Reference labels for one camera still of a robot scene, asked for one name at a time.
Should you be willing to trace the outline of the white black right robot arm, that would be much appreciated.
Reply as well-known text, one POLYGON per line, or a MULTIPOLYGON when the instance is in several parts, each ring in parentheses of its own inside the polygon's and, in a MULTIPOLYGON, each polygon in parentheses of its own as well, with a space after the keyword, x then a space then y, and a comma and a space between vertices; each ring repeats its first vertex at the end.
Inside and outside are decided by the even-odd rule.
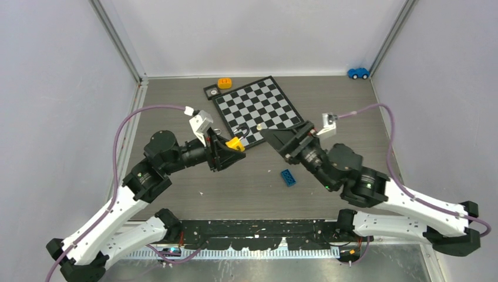
POLYGON ((400 186, 386 174, 365 167, 362 156, 345 144, 325 150, 310 122, 263 129, 261 135, 287 163, 303 165, 328 191, 338 191, 351 205, 339 212, 335 225, 339 239, 397 237, 456 257, 480 248, 480 233, 470 228, 479 215, 476 203, 448 203, 400 186))

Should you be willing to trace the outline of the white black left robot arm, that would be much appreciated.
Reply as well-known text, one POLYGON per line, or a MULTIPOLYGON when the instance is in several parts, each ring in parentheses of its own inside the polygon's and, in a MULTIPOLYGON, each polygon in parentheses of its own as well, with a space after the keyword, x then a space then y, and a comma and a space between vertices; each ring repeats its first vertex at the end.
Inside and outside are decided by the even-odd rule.
POLYGON ((245 158, 245 153, 239 138, 228 140, 213 129, 183 145, 173 132, 160 130, 144 147, 144 156, 106 206, 80 230, 46 245, 66 281, 99 281, 117 261, 143 246, 160 240, 174 243, 182 224, 168 209, 132 230, 117 231, 171 186, 172 173, 201 163, 214 172, 222 171, 245 158))

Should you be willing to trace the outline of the yellow padlock black shackle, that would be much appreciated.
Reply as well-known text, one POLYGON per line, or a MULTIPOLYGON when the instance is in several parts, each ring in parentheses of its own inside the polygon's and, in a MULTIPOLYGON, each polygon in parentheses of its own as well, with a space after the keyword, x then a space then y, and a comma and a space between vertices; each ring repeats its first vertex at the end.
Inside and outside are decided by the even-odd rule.
POLYGON ((235 136, 229 141, 225 142, 225 145, 233 150, 243 152, 245 147, 242 144, 242 140, 245 139, 250 133, 250 129, 247 125, 241 125, 236 129, 235 136))

